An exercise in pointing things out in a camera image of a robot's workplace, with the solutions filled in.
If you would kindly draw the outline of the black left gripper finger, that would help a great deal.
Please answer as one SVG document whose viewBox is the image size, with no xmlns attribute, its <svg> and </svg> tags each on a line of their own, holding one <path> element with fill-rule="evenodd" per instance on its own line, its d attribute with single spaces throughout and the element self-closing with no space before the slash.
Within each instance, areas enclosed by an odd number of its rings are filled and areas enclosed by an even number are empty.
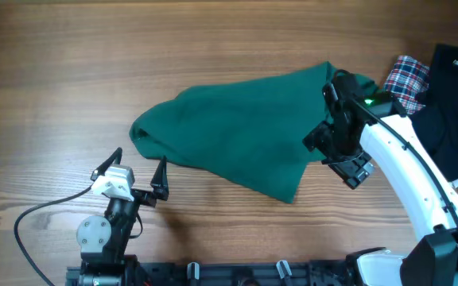
<svg viewBox="0 0 458 286">
<path fill-rule="evenodd" d="M 122 148 L 118 147 L 99 167 L 97 167 L 91 174 L 92 180 L 97 180 L 103 176 L 106 170 L 113 164 L 120 164 L 122 159 Z"/>
<path fill-rule="evenodd" d="M 152 187 L 153 193 L 157 199 L 167 200 L 169 198 L 166 157 L 161 158 L 153 178 L 150 181 L 150 186 Z"/>
</svg>

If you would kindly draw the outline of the green cloth bag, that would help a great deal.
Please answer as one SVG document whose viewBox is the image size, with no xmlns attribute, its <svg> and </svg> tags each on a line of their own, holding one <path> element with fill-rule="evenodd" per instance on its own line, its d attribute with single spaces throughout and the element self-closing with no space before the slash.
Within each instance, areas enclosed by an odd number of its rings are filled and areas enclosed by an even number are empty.
<svg viewBox="0 0 458 286">
<path fill-rule="evenodd" d="M 194 86 L 139 116 L 129 136 L 146 159 L 200 168 L 284 203 L 307 165 L 305 136 L 330 118 L 322 89 L 329 62 L 285 75 Z"/>
</svg>

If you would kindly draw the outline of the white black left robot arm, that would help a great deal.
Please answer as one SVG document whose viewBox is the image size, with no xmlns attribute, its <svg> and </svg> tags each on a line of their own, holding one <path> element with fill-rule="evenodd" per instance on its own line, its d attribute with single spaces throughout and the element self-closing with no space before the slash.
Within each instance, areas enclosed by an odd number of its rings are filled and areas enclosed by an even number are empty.
<svg viewBox="0 0 458 286">
<path fill-rule="evenodd" d="M 167 158 L 162 157 L 150 182 L 151 190 L 134 188 L 133 169 L 122 165 L 116 149 L 91 174 L 91 190 L 109 199 L 102 215 L 84 219 L 76 232 L 81 266 L 67 272 L 67 285 L 151 285 L 153 282 L 135 255 L 126 255 L 134 224 L 141 223 L 139 207 L 155 207 L 169 198 Z"/>
</svg>

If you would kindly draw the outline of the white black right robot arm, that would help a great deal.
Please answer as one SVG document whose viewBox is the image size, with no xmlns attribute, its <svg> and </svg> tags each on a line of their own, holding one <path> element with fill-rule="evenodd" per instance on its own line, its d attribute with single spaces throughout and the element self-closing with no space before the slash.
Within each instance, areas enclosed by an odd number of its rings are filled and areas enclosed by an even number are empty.
<svg viewBox="0 0 458 286">
<path fill-rule="evenodd" d="M 303 140 L 344 183 L 357 188 L 378 165 L 417 239 L 407 255 L 374 248 L 346 258 L 354 285 L 458 285 L 458 194 L 420 143 L 389 92 L 367 96 L 354 74 L 338 70 L 322 88 L 330 120 Z"/>
</svg>

